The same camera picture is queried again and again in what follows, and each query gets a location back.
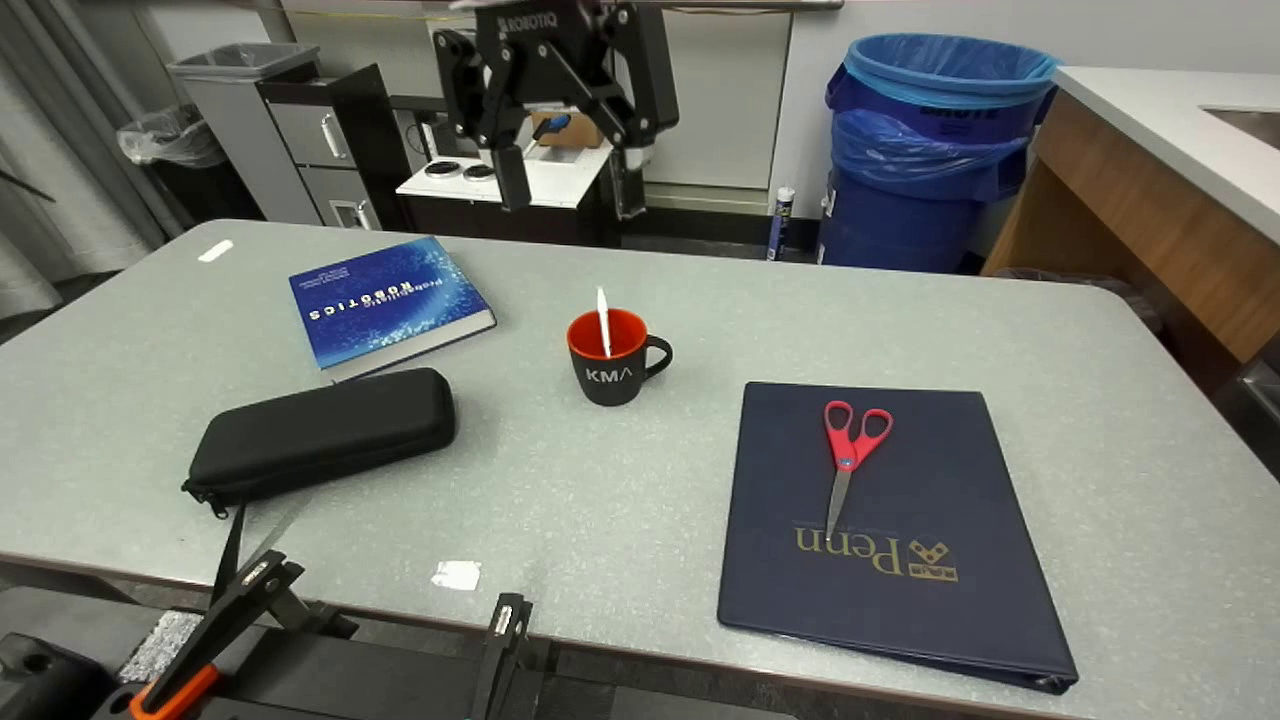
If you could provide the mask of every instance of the book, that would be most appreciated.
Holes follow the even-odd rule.
[[[827,401],[896,416],[833,535]],[[1082,681],[981,391],[750,382],[715,615],[1043,693]]]
[[[480,288],[425,236],[287,275],[317,365],[365,374],[493,327]]]

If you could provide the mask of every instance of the mug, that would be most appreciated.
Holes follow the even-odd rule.
[[[608,341],[614,354],[604,354],[597,313],[569,322],[571,374],[594,404],[608,409],[638,401],[646,379],[659,374],[678,354],[667,341],[650,337],[646,318],[626,308],[608,308]]]

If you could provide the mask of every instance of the trash can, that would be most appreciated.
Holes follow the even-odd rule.
[[[827,83],[824,263],[954,270],[1020,187],[1055,59],[974,37],[857,41]]]
[[[322,48],[224,43],[170,62],[267,218],[322,225],[322,211],[261,99],[264,81],[317,77]]]
[[[116,144],[131,165],[145,165],[145,173],[185,204],[190,218],[261,218],[261,206],[254,204],[243,181],[191,105],[138,114],[116,133]]]

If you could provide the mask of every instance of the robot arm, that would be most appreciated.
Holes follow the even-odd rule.
[[[516,0],[475,6],[475,41],[436,30],[455,133],[493,152],[506,206],[530,206],[516,133],[525,105],[575,105],[616,147],[650,147],[680,119],[659,6],[608,0]],[[626,59],[631,96],[614,73]]]

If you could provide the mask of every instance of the dark blue binder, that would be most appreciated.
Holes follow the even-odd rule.
[[[827,401],[896,416],[833,535]],[[981,391],[750,382],[721,624],[1043,693],[1082,681]]]

